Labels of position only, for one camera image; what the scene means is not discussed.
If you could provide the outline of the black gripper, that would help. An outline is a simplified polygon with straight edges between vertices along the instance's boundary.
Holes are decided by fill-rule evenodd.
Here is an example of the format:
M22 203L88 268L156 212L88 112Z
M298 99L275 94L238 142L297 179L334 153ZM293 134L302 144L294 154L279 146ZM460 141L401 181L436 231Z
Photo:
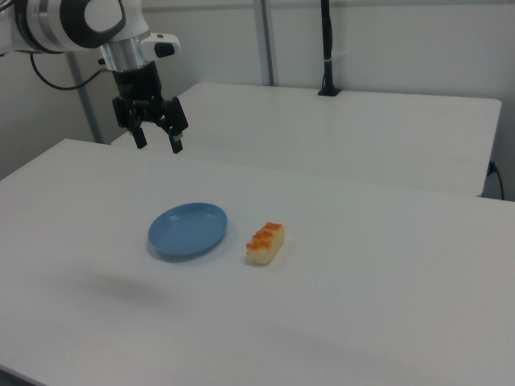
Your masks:
M142 121L158 122L168 135L174 154L183 150L183 131L188 121L178 97L165 101L162 85L154 62L141 68L113 72L119 95L113 98L113 109L119 127L132 134L138 149L147 145Z

